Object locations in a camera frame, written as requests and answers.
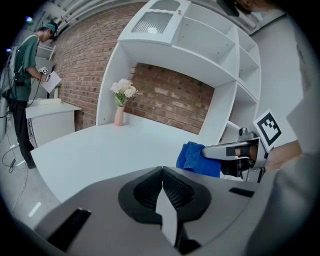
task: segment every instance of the vase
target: vase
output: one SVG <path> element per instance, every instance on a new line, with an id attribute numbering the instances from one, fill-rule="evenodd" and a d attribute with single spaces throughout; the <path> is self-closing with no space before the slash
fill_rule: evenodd
<path id="1" fill-rule="evenodd" d="M 115 113 L 115 116 L 114 116 L 114 125 L 115 126 L 122 126 L 123 119 L 124 119 L 124 110 L 125 110 L 125 107 L 118 106 L 116 113 Z"/>
<path id="2" fill-rule="evenodd" d="M 58 99 L 58 93 L 59 93 L 59 89 L 55 88 L 54 89 L 54 96 L 53 96 L 54 99 Z"/>

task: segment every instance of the red brick wall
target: red brick wall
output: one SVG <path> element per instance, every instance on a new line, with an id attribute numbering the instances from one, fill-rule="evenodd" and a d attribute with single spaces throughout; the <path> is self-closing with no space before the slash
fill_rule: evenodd
<path id="1" fill-rule="evenodd" d="M 169 69 L 138 63 L 130 79 L 139 91 L 125 111 L 198 134 L 214 89 Z"/>
<path id="2" fill-rule="evenodd" d="M 82 108 L 75 113 L 76 131 L 96 124 L 108 60 L 122 30 L 144 4 L 128 4 L 95 14 L 65 31 L 55 42 L 54 70 L 61 77 L 58 97 Z"/>
<path id="3" fill-rule="evenodd" d="M 95 14 L 55 42 L 54 70 L 61 77 L 59 98 L 82 108 L 75 112 L 76 131 L 96 124 L 100 86 L 117 39 L 145 3 L 128 4 Z M 214 89 L 180 73 L 139 64 L 131 79 L 142 93 L 126 111 L 198 134 Z"/>

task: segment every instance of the shelf compartment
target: shelf compartment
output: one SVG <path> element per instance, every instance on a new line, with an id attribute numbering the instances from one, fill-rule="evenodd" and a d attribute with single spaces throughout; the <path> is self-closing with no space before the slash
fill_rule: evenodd
<path id="1" fill-rule="evenodd" d="M 228 35 L 229 31 L 234 26 L 230 20 L 220 14 L 193 3 L 190 4 L 185 17 L 215 28 L 225 35 Z"/>
<path id="2" fill-rule="evenodd" d="M 250 126 L 255 118 L 256 107 L 257 101 L 241 84 L 237 83 L 229 121 L 239 128 Z"/>
<path id="3" fill-rule="evenodd" d="M 238 28 L 239 45 L 249 53 L 255 46 L 256 42 L 242 29 Z"/>
<path id="4" fill-rule="evenodd" d="M 256 63 L 260 63 L 259 49 L 256 42 L 244 31 L 238 28 L 239 45 Z"/>
<path id="5" fill-rule="evenodd" d="M 178 46 L 143 41 L 123 41 L 121 45 L 137 63 L 176 71 L 213 88 L 236 80 L 215 62 Z"/>
<path id="6" fill-rule="evenodd" d="M 256 61 L 242 47 L 240 47 L 239 79 L 253 97 L 259 100 L 261 70 Z"/>
<path id="7" fill-rule="evenodd" d="M 176 46 L 204 56 L 233 76 L 237 75 L 235 42 L 211 26 L 183 18 Z"/>
<path id="8" fill-rule="evenodd" d="M 239 132 L 233 128 L 226 127 L 219 144 L 233 143 L 238 141 Z"/>
<path id="9" fill-rule="evenodd" d="M 226 127 L 235 130 L 236 132 L 240 130 L 240 126 L 236 125 L 235 123 L 231 122 L 231 121 L 227 121 L 226 122 Z"/>

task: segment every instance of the blue towel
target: blue towel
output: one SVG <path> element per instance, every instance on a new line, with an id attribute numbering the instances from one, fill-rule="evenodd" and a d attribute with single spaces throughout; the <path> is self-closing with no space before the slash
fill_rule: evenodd
<path id="1" fill-rule="evenodd" d="M 219 160 L 204 158 L 201 155 L 201 150 L 204 147 L 204 145 L 192 141 L 183 144 L 175 166 L 196 174 L 219 178 L 221 163 Z"/>

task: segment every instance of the ceiling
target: ceiling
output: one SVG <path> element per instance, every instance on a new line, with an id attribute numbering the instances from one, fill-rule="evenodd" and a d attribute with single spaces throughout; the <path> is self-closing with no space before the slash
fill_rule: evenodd
<path id="1" fill-rule="evenodd" d="M 44 24 L 53 20 L 59 25 L 58 33 L 61 33 L 95 13 L 137 2 L 148 2 L 148 0 L 48 0 L 33 14 L 33 22 L 26 24 L 24 30 L 28 33 L 33 33 Z M 252 34 L 265 25 L 259 24 L 252 14 L 245 15 L 240 12 L 239 17 L 227 16 L 217 4 L 217 0 L 192 0 L 191 2 L 220 13 L 248 34 Z M 269 20 L 277 18 L 280 15 L 279 13 L 272 14 L 271 19 L 269 13 L 266 12 L 264 15 L 269 15 Z"/>

